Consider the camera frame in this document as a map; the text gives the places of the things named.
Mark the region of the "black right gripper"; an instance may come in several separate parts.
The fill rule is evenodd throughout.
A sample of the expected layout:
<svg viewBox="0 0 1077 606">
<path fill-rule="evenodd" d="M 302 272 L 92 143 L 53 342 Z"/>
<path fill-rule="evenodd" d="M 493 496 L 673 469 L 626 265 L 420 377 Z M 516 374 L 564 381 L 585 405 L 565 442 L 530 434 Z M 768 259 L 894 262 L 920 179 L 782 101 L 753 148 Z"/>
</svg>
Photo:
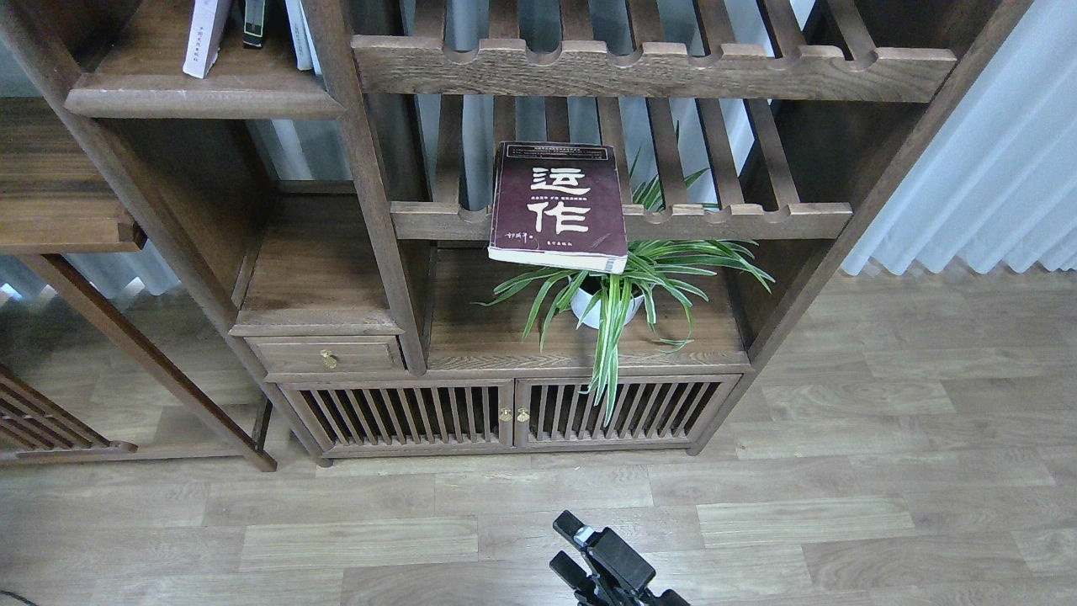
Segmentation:
<svg viewBox="0 0 1077 606">
<path fill-rule="evenodd" d="M 672 589 L 661 595 L 651 592 L 656 570 L 615 530 L 597 532 L 581 519 L 563 510 L 554 519 L 553 529 L 587 561 L 592 574 L 573 556 L 559 551 L 549 567 L 576 595 L 581 605 L 687 605 Z"/>
</svg>

